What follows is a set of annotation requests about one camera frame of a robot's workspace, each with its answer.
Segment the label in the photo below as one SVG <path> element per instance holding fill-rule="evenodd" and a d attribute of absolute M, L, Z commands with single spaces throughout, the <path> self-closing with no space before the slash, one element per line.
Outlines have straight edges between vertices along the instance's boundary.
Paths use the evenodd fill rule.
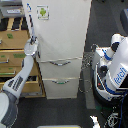
<path fill-rule="evenodd" d="M 1 58 L 5 58 L 5 55 L 1 55 Z"/>
<path fill-rule="evenodd" d="M 22 53 L 22 54 L 13 54 L 14 58 L 24 58 L 25 57 L 25 54 Z"/>
<path fill-rule="evenodd" d="M 13 69 L 13 68 L 8 68 L 9 70 Z"/>
<path fill-rule="evenodd" d="M 13 39 L 13 35 L 12 34 L 7 34 L 9 39 Z"/>
<path fill-rule="evenodd" d="M 127 75 L 127 72 L 128 71 L 122 65 L 118 67 L 116 73 L 113 76 L 113 81 L 117 87 L 120 87 Z"/>
<path fill-rule="evenodd" d="M 9 14 L 20 14 L 20 9 L 7 10 L 7 13 L 9 13 Z"/>

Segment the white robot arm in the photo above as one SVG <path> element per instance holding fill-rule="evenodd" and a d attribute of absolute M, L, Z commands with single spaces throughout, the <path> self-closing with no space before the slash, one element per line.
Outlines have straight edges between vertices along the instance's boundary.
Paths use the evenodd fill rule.
<path fill-rule="evenodd" d="M 33 57 L 26 56 L 22 62 L 22 70 L 14 78 L 5 82 L 2 92 L 0 93 L 1 125 L 3 124 L 6 127 L 10 127 L 16 120 L 18 113 L 16 100 L 20 97 L 24 84 L 32 70 L 33 63 Z"/>

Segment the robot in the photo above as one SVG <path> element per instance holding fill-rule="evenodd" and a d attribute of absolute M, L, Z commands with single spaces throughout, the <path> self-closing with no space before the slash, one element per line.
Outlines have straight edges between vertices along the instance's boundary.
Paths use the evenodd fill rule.
<path fill-rule="evenodd" d="M 128 9 L 120 20 L 128 34 Z M 114 106 L 128 90 L 128 37 L 114 34 L 110 47 L 98 47 L 92 62 L 92 82 L 95 96 L 103 104 Z"/>

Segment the drawer handle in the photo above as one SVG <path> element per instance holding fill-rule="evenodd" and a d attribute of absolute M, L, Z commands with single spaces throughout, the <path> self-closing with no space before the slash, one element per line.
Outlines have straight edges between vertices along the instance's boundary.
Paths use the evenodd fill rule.
<path fill-rule="evenodd" d="M 4 64 L 4 63 L 8 63 L 9 62 L 9 59 L 7 59 L 7 61 L 5 62 L 0 62 L 0 64 Z"/>
<path fill-rule="evenodd" d="M 69 82 L 69 81 L 66 80 L 66 81 L 63 81 L 63 82 L 60 82 L 60 81 L 52 81 L 52 82 L 54 82 L 54 83 L 56 83 L 56 84 L 66 84 L 66 83 Z"/>
<path fill-rule="evenodd" d="M 7 72 L 7 73 L 0 73 L 0 75 L 15 75 L 16 71 L 14 72 Z"/>
<path fill-rule="evenodd" d="M 50 63 L 51 63 L 51 64 L 54 64 L 54 65 L 57 65 L 57 66 L 64 66 L 64 65 L 69 64 L 69 63 L 71 63 L 71 62 L 70 62 L 70 61 L 67 61 L 67 62 L 65 62 L 65 63 L 58 64 L 58 63 L 56 63 L 56 62 L 50 61 Z"/>

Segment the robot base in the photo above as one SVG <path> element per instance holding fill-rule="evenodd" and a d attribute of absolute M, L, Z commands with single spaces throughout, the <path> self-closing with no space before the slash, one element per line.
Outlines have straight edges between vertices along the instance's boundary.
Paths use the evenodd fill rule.
<path fill-rule="evenodd" d="M 95 85 L 95 79 L 94 79 L 94 71 L 91 71 L 91 79 L 92 79 L 92 88 L 93 88 L 93 94 L 96 100 L 103 106 L 106 107 L 113 107 L 117 106 L 119 104 L 119 100 L 117 99 L 112 99 L 111 101 L 106 100 L 103 98 L 97 91 L 96 85 Z"/>

